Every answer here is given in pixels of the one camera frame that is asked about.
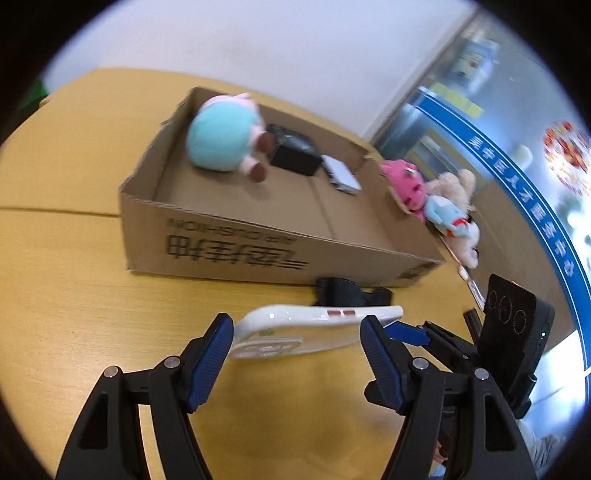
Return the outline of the grey sleeve forearm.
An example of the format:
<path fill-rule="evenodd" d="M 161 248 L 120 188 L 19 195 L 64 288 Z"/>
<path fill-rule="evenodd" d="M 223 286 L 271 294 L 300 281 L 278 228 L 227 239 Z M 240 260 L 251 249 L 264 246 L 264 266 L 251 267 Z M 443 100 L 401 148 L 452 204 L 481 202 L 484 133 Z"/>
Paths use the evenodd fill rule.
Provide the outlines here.
<path fill-rule="evenodd" d="M 538 438 L 535 436 L 533 430 L 522 420 L 517 421 L 517 426 L 530 454 L 537 478 L 541 479 L 561 453 L 567 443 L 567 439 L 555 434 Z M 438 466 L 430 475 L 430 479 L 443 479 L 445 476 L 446 467 L 443 463 L 447 458 L 441 454 L 440 449 L 441 443 L 438 442 L 434 453 L 434 461 Z"/>

